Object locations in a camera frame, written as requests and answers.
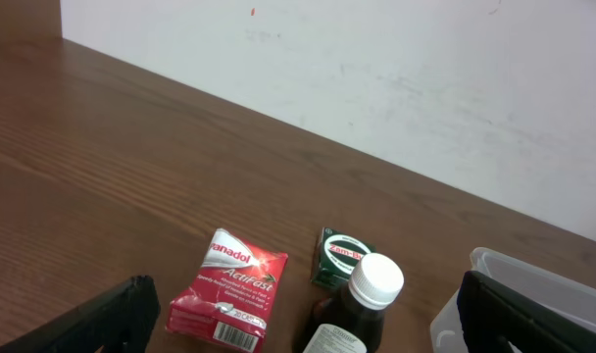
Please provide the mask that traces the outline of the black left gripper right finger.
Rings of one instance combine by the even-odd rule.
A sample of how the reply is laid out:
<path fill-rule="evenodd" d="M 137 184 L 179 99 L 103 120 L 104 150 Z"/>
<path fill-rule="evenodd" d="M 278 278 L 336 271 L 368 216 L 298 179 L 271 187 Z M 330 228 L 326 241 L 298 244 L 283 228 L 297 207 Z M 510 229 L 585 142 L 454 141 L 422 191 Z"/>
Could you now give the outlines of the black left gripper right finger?
<path fill-rule="evenodd" d="M 596 353 L 596 333 L 478 271 L 457 296 L 469 353 Z"/>

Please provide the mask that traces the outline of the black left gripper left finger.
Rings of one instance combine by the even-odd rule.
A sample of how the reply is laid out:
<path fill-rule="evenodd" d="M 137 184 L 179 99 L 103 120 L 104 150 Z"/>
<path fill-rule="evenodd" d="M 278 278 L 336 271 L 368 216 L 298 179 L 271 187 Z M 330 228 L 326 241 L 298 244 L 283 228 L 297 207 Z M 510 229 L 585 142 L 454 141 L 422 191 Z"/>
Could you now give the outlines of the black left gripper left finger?
<path fill-rule="evenodd" d="M 143 353 L 160 315 L 155 282 L 135 276 L 0 346 L 0 353 Z"/>

